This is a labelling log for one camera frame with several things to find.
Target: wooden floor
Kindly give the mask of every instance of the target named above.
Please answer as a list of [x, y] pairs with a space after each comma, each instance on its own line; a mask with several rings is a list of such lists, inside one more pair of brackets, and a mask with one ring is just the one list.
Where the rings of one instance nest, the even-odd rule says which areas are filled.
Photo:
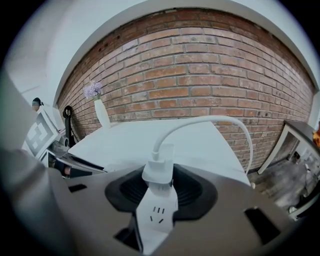
[[280, 208], [288, 211], [295, 206], [303, 194], [309, 195], [318, 182], [320, 163], [313, 159], [295, 163], [284, 160], [267, 168], [262, 174], [248, 174], [250, 182], [255, 183], [255, 189], [271, 199]]

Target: vase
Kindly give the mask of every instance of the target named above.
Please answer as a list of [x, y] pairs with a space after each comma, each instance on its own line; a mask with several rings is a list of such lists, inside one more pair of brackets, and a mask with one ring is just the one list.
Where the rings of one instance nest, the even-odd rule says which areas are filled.
[[94, 101], [94, 108], [96, 112], [96, 117], [98, 118], [102, 127], [105, 129], [109, 129], [111, 127], [110, 119], [108, 116], [108, 112], [105, 108], [105, 105], [103, 104], [101, 99], [96, 99]]

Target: orange object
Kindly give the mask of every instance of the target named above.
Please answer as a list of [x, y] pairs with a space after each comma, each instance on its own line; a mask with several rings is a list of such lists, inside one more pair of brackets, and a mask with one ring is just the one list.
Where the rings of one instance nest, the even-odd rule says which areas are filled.
[[320, 122], [318, 131], [313, 132], [313, 142], [320, 148]]

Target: flower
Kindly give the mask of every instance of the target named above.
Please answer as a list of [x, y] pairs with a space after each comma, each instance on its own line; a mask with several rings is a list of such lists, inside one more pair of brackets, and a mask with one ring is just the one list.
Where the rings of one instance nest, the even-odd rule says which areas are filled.
[[83, 88], [83, 94], [84, 96], [89, 99], [90, 97], [96, 96], [98, 94], [101, 94], [101, 83], [100, 82], [94, 82], [90, 81], [90, 85]]

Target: white cable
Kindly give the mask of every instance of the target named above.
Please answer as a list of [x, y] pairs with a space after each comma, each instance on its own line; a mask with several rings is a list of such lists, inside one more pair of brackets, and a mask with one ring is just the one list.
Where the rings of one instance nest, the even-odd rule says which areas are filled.
[[169, 136], [174, 131], [176, 131], [176, 130], [182, 128], [182, 127], [185, 127], [185, 126], [189, 126], [189, 125], [193, 125], [193, 124], [197, 124], [197, 123], [203, 123], [203, 122], [212, 122], [212, 121], [230, 122], [230, 123], [233, 123], [233, 124], [236, 124], [236, 125], [240, 126], [240, 128], [244, 131], [244, 134], [246, 136], [246, 139], [248, 140], [249, 148], [250, 148], [249, 164], [248, 164], [247, 169], [245, 171], [245, 173], [247, 174], [248, 171], [250, 170], [252, 159], [253, 159], [253, 155], [254, 155], [254, 150], [253, 150], [253, 145], [252, 145], [250, 134], [249, 134], [248, 129], [246, 128], [246, 126], [240, 120], [238, 120], [238, 119], [236, 119], [234, 117], [224, 116], [224, 115], [208, 115], [208, 116], [199, 116], [199, 117], [189, 118], [189, 119], [186, 119], [185, 122], [183, 122], [183, 123], [177, 125], [176, 127], [173, 127], [170, 130], [164, 132], [162, 135], [160, 135], [158, 137], [158, 139], [156, 140], [156, 142], [155, 142], [155, 144], [153, 146], [153, 152], [152, 152], [153, 160], [154, 161], [158, 160], [158, 158], [159, 158], [159, 149], [160, 149], [160, 146], [161, 146], [162, 142], [165, 140], [165, 138], [167, 136]]

